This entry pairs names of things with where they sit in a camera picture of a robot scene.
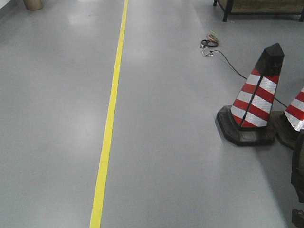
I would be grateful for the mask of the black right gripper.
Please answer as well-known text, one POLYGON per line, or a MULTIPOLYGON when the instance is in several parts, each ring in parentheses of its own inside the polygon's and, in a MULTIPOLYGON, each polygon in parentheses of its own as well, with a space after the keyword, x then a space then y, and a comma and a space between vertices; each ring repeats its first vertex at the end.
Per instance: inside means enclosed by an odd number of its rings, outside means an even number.
MULTIPOLYGON (((301 130, 292 157, 291 184, 294 186, 300 203, 304 202, 304 131, 301 130)), ((304 211, 292 210, 292 223, 297 228, 304 227, 304 211)))

